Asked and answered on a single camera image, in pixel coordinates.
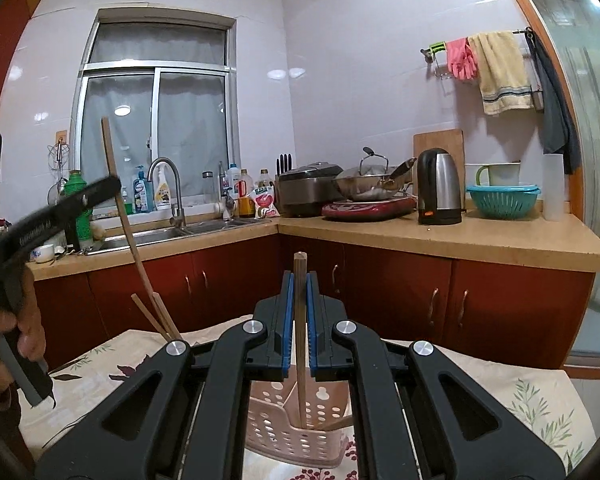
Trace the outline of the person's left hand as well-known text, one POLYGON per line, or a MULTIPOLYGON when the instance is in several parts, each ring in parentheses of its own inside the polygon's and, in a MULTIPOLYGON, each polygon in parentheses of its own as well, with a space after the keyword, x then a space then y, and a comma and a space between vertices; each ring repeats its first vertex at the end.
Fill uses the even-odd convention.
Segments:
MULTIPOLYGON (((46 349, 45 332, 41 321, 41 312, 35 297, 34 278, 31 270, 25 266, 21 274, 23 298, 17 315, 0 309, 0 333, 20 330, 17 344, 20 356, 35 362, 44 356, 46 349)), ((7 390, 14 378, 0 358, 0 395, 7 390)))

